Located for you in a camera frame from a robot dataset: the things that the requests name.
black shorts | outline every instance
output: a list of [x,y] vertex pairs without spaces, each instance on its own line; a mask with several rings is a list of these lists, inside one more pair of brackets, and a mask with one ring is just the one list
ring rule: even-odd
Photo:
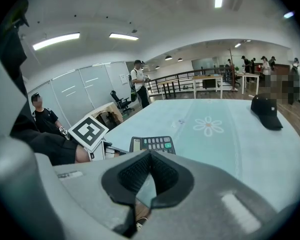
[[53,166],[74,164],[76,161],[78,144],[75,141],[67,140],[57,134],[40,133],[31,129],[11,135],[25,141],[35,153],[49,157]]

wooden desk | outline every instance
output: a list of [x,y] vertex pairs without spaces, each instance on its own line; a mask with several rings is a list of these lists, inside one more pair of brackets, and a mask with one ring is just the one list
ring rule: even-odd
[[167,92],[166,92],[166,87],[165,87],[165,85],[166,85],[167,88],[168,88],[169,97],[171,97],[169,84],[172,84],[173,95],[174,95],[174,98],[176,98],[176,90],[175,90],[174,82],[177,82],[177,81],[178,81],[178,79],[172,79],[172,80],[167,80],[167,81],[163,81],[163,82],[158,82],[158,83],[157,83],[158,86],[163,86],[163,90],[164,90],[164,94],[165,94],[165,98],[166,98],[166,99],[168,99],[168,96],[167,96]]
[[250,73],[235,73],[236,76],[242,77],[242,94],[244,94],[245,88],[247,88],[247,78],[256,78],[256,90],[255,95],[258,94],[259,90],[259,75],[258,74],[250,74]]
[[192,82],[193,82],[193,95],[194,98],[196,98],[196,81],[197,80],[207,80],[207,79],[215,79],[215,92],[218,91],[218,84],[217,84],[217,80],[221,79],[221,84],[220,84],[220,99],[222,99],[222,90],[223,90],[223,83],[222,83],[222,78],[223,76],[218,74],[218,75],[211,75],[211,76],[207,76],[207,75],[196,75],[192,78]]

person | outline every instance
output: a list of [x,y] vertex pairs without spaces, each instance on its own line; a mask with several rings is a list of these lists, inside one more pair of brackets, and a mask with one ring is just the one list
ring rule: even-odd
[[142,108],[144,109],[146,106],[149,105],[148,94],[147,94],[147,89],[145,87],[145,84],[150,82],[151,79],[144,77],[144,74],[142,73],[141,70],[140,60],[137,59],[134,62],[134,69],[131,70],[130,75],[131,75],[132,82],[134,83],[136,93],[141,99]]
[[39,132],[31,115],[28,94],[20,69],[20,65],[27,59],[18,35],[19,26],[24,22],[27,24],[24,13],[24,11],[9,12],[0,26],[0,61],[11,80],[26,98],[26,103],[13,124],[10,136],[27,143],[35,153],[46,155],[53,166],[89,162],[86,149],[60,135]]
[[275,71],[275,65],[276,65],[275,60],[276,60],[275,56],[272,56],[271,59],[269,60],[270,69],[272,71]]
[[[251,67],[251,74],[254,74],[255,73],[255,61],[256,61],[256,58],[253,58],[251,60],[251,64],[250,64],[250,67]],[[253,77],[251,77],[251,83],[254,83],[254,79]]]
[[270,73],[270,65],[268,62],[268,59],[266,56],[262,56],[262,66],[261,68],[263,69],[263,75],[264,75],[264,80],[265,80],[265,87],[267,88],[267,92],[269,92],[269,88],[271,87],[271,73]]
[[288,103],[292,105],[299,98],[300,66],[299,59],[294,58],[288,75]]
[[229,59],[229,58],[228,58],[228,64],[229,64],[229,67],[230,67],[230,68],[232,68],[232,67],[235,66],[235,65],[231,62],[231,59]]
[[60,136],[65,136],[65,128],[58,121],[58,117],[50,108],[42,107],[42,97],[39,93],[31,96],[31,103],[35,107],[32,113],[35,125],[41,133],[51,133]]
[[250,73],[250,61],[246,58],[246,56],[242,56],[241,59],[244,61],[244,64],[242,65],[244,67],[244,71],[246,73]]

white flower print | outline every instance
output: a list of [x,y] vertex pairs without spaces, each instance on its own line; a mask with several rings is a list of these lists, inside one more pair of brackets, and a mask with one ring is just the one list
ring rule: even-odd
[[220,120],[212,121],[211,116],[206,116],[204,120],[196,119],[195,122],[197,123],[197,125],[195,125],[193,129],[195,131],[204,130],[203,133],[207,137],[211,137],[213,131],[215,131],[218,134],[222,134],[224,132],[224,129],[220,127],[220,125],[222,125],[222,121]]

black office chair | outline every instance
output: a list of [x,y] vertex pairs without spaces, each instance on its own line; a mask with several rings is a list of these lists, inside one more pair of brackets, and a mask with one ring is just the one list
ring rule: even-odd
[[129,99],[129,98],[125,98],[125,99],[118,98],[115,90],[112,90],[110,95],[115,100],[115,102],[117,103],[117,108],[120,109],[122,111],[122,113],[127,112],[127,114],[129,115],[130,110],[132,110],[132,111],[135,110],[134,108],[128,107],[128,105],[132,102],[132,101],[127,101],[127,99]]

